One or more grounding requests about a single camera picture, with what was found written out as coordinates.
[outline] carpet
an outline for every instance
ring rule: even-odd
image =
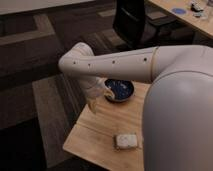
[[[114,36],[113,30],[108,29],[81,36],[81,39],[93,48],[96,55],[100,55],[117,51],[113,42],[118,40],[113,41]],[[71,154],[62,150],[62,145],[85,105],[83,93],[74,78],[58,74],[7,89],[0,92],[0,102],[0,132],[38,119],[46,166],[56,167],[72,159]]]
[[[82,37],[112,28],[114,0],[0,18],[0,90],[60,73],[59,58]]]
[[[0,170],[45,170],[46,162],[38,119],[0,131]]]

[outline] blue bowl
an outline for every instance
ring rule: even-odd
[[[134,86],[131,81],[107,79],[105,85],[112,90],[115,98],[105,96],[111,102],[124,102],[134,93]]]

